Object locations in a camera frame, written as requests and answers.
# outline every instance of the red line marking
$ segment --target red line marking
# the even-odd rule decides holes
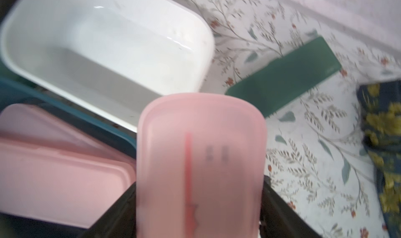
[[[196,228],[195,207],[192,203],[192,135],[185,134],[185,238],[193,238]]]

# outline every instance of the floral tablecloth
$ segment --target floral tablecloth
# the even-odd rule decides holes
[[[307,40],[317,35],[326,39],[343,69],[266,119],[265,174],[274,190],[323,237],[388,237],[373,164],[361,146],[355,93],[359,84],[401,76],[401,61],[277,0],[181,3],[208,22],[216,40],[202,92],[223,94]]]

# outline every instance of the teal plastic container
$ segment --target teal plastic container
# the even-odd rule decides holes
[[[8,105],[15,103],[37,105],[88,135],[136,159],[136,140],[131,136],[23,84],[0,78],[0,112]]]

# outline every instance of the pink plastic container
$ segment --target pink plastic container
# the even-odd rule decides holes
[[[0,212],[89,228],[134,181],[124,162],[0,138]]]
[[[238,98],[150,103],[138,126],[138,237],[256,238],[266,139],[262,114]]]
[[[34,105],[7,106],[0,114],[0,137],[95,155],[136,167],[133,158]]]

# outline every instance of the plastic lid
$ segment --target plastic lid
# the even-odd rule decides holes
[[[139,237],[257,237],[266,140],[262,114],[244,100],[154,100],[138,126]]]
[[[0,114],[0,137],[68,150],[136,167],[136,161],[34,105],[13,104]]]
[[[135,181],[127,163],[0,139],[0,211],[89,228]]]

